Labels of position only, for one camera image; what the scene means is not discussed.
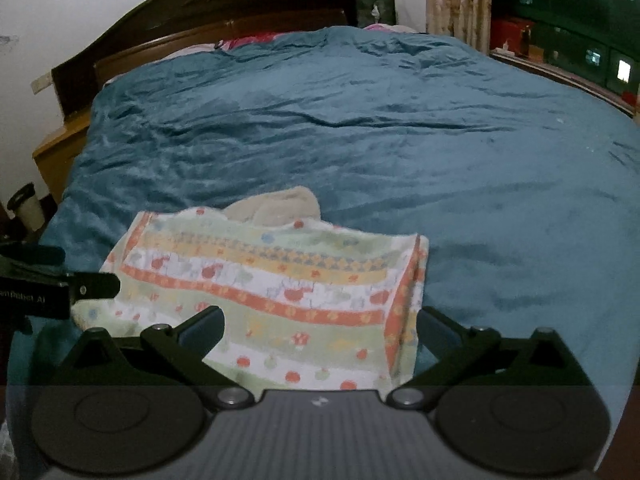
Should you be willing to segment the colourful patterned child shirt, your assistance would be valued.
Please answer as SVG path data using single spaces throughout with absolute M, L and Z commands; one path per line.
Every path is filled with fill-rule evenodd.
M 103 263 L 119 294 L 72 310 L 115 337 L 210 306 L 224 336 L 205 362 L 251 392 L 374 389 L 413 373 L 428 240 L 334 226 L 308 188 L 226 209 L 142 211 Z

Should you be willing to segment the small trash bin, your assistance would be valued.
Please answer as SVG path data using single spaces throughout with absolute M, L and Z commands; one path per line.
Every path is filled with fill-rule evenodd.
M 29 232 L 37 232 L 46 222 L 33 183 L 27 183 L 17 190 L 9 199 L 8 208 Z

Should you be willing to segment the wooden nightstand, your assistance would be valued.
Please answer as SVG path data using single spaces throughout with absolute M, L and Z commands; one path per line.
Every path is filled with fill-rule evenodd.
M 40 176 L 58 205 L 62 202 L 70 168 L 86 145 L 91 110 L 83 110 L 49 133 L 32 152 Z

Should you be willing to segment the teal blue bed blanket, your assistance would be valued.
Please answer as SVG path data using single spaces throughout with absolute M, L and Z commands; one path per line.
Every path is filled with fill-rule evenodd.
M 148 64 L 93 102 L 43 243 L 94 271 L 141 211 L 301 185 L 430 241 L 424 300 L 555 328 L 620 420 L 639 357 L 639 129 L 458 40 L 332 27 Z

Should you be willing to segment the red pink pillow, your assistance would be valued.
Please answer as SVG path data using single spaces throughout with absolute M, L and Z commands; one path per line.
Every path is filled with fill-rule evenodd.
M 284 32 L 263 32 L 262 34 L 254 36 L 245 36 L 242 38 L 235 38 L 230 40 L 219 40 L 212 44 L 194 44 L 194 46 L 185 47 L 171 54 L 165 55 L 156 62 L 162 62 L 171 60 L 172 58 L 181 58 L 182 56 L 206 53 L 213 51 L 229 51 L 235 48 L 247 46 L 248 44 L 264 44 L 270 42 L 281 36 L 284 36 Z

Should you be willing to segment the dark wooden headboard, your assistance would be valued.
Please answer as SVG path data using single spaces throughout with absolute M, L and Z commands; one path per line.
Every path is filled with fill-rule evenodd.
M 96 64 L 104 58 L 179 32 L 254 16 L 284 13 L 306 18 L 326 12 L 332 25 L 346 25 L 352 17 L 349 6 L 349 0 L 145 0 L 84 50 L 55 66 L 55 94 L 68 119 L 90 107 L 100 91 Z

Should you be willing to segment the red box on windowsill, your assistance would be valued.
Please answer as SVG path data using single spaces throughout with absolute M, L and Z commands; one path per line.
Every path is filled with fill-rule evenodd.
M 492 20 L 489 49 L 502 49 L 517 56 L 527 58 L 529 54 L 530 32 L 533 22 L 510 18 L 510 20 Z

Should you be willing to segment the dark box by headboard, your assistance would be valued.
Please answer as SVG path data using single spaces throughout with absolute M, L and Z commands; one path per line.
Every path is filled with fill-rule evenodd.
M 346 23 L 365 28 L 369 25 L 396 25 L 395 0 L 341 0 Z

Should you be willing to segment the beige left curtain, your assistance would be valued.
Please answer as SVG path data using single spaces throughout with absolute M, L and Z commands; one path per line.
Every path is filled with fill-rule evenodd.
M 450 36 L 487 54 L 491 0 L 426 0 L 427 31 Z

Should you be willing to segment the white wall socket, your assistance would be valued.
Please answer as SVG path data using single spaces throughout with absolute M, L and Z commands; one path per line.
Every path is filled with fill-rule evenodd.
M 30 88 L 32 88 L 33 94 L 38 94 L 44 89 L 47 89 L 52 84 L 52 74 L 47 72 L 38 78 L 34 79 L 30 84 Z

